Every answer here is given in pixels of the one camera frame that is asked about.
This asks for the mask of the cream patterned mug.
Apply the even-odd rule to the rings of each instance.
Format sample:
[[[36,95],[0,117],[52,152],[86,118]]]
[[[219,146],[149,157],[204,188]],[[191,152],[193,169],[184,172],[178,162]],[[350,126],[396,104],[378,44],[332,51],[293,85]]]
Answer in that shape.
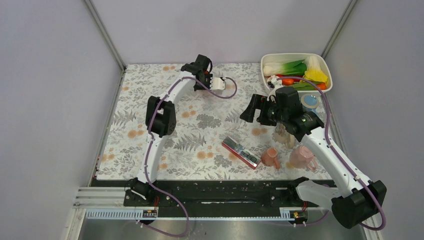
[[[295,137],[286,130],[283,124],[277,124],[273,133],[273,139],[285,145],[287,149],[293,149],[295,147]]]

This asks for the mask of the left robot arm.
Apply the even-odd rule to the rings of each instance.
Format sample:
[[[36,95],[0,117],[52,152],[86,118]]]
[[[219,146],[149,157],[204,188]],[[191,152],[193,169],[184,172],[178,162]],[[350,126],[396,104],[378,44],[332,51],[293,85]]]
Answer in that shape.
[[[160,153],[177,125],[176,104],[188,90],[208,90],[212,69],[212,61],[199,54],[195,61],[181,67],[178,77],[164,93],[149,97],[145,118],[148,133],[146,152],[136,178],[129,181],[128,199],[136,199],[144,206],[154,202],[152,184],[157,178]]]

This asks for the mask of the salmon pink mug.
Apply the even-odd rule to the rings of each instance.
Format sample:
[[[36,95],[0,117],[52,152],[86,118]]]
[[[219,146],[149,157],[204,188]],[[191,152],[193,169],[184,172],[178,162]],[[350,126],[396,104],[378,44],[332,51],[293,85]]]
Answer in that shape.
[[[278,151],[274,147],[270,147],[265,150],[262,153],[260,159],[267,167],[274,167],[276,170],[281,168],[281,164],[278,158]]]

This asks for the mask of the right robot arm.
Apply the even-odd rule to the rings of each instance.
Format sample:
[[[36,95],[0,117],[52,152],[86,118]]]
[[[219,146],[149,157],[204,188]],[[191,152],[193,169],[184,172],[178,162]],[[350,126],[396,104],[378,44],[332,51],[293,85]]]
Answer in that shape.
[[[382,204],[387,188],[380,180],[372,181],[361,172],[329,136],[329,124],[316,113],[306,111],[293,87],[281,87],[273,97],[253,94],[240,119],[261,125],[281,124],[303,146],[307,147],[331,176],[332,189],[300,177],[287,191],[293,206],[310,202],[330,211],[345,228],[356,225],[373,231],[382,230],[386,216]]]

